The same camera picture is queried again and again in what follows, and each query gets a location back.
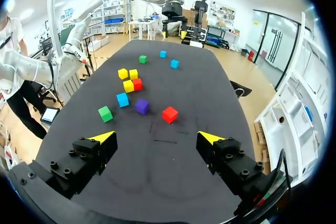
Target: floor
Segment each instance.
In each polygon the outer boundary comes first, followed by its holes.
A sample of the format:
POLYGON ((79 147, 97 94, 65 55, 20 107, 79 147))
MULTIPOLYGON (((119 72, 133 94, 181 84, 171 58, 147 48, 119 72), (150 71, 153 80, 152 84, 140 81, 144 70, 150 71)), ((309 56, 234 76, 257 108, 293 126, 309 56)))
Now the floor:
MULTIPOLYGON (((94 69, 99 68, 110 56, 129 42, 128 35, 114 34, 109 35, 109 37, 110 43, 92 53, 94 69)), ((162 40, 162 37, 157 36, 156 40, 162 40)), ((168 38, 166 41, 175 43, 181 42, 177 37, 168 38)), ((255 159, 256 161, 260 161, 261 146, 258 145, 254 120, 274 96, 275 90, 258 67, 248 61, 246 57, 226 49, 217 49, 211 46, 206 46, 206 48, 215 54, 230 80, 252 89, 252 93, 247 97, 240 98, 239 102, 243 108, 251 132, 255 159)), ((81 76, 83 73, 86 73, 85 68, 79 70, 81 76)), ((53 103, 52 101, 45 101, 45 104, 60 107, 60 104, 53 103)), ((29 105, 29 108, 32 116, 36 120, 39 120, 40 115, 34 112, 31 105, 29 105)), ((25 128, 7 104, 0 111, 0 120, 10 130, 12 148, 17 151, 17 154, 23 161, 30 163, 36 157, 42 140, 25 128)))

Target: blue cube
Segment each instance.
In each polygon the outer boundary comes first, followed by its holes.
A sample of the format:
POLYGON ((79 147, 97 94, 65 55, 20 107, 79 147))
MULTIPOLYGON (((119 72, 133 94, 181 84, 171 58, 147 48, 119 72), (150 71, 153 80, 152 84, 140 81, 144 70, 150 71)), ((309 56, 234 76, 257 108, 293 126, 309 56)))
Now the blue cube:
POLYGON ((117 100, 121 108, 130 105, 126 93, 117 94, 117 100))
POLYGON ((172 62, 170 63, 170 67, 174 68, 174 69, 178 69, 179 64, 180 64, 180 62, 178 60, 172 60, 172 62))
POLYGON ((166 51, 161 51, 160 52, 160 57, 161 58, 166 58, 167 57, 167 52, 166 51))

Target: green cube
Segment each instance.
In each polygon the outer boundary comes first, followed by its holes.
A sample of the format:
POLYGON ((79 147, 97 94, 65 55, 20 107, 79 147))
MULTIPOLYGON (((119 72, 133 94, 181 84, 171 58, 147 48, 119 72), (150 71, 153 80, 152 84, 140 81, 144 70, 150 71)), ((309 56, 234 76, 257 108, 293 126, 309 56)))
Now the green cube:
POLYGON ((100 108, 98 112, 101 118, 103 119, 104 123, 113 119, 112 113, 107 106, 100 108))
POLYGON ((147 56, 145 56, 145 55, 140 56, 139 57, 139 62, 142 63, 142 64, 146 64, 147 56))

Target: white storage box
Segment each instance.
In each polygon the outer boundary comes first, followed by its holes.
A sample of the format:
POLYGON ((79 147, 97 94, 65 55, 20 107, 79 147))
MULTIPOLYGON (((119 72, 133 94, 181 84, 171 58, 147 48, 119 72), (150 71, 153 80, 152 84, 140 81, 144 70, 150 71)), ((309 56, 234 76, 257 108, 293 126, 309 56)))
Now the white storage box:
POLYGON ((298 113, 293 118, 293 124, 298 134, 298 137, 302 137, 307 130, 313 127, 308 113, 304 108, 303 104, 301 104, 301 108, 298 113))
POLYGON ((90 52, 97 51, 100 47, 101 47, 100 40, 94 40, 88 45, 90 52))
POLYGON ((100 40, 100 46, 103 47, 106 44, 108 44, 110 42, 110 39, 108 36, 104 37, 103 39, 100 40))
POLYGON ((279 99, 288 113, 292 113, 301 104, 300 99, 288 84, 285 85, 279 99))

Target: trash can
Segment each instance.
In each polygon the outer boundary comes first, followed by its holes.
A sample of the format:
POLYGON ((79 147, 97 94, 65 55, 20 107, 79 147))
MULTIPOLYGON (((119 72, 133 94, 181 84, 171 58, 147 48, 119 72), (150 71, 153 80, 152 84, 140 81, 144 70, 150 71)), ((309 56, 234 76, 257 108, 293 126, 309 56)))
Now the trash can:
POLYGON ((242 56, 248 56, 248 51, 247 49, 242 49, 242 52, 240 53, 242 56))

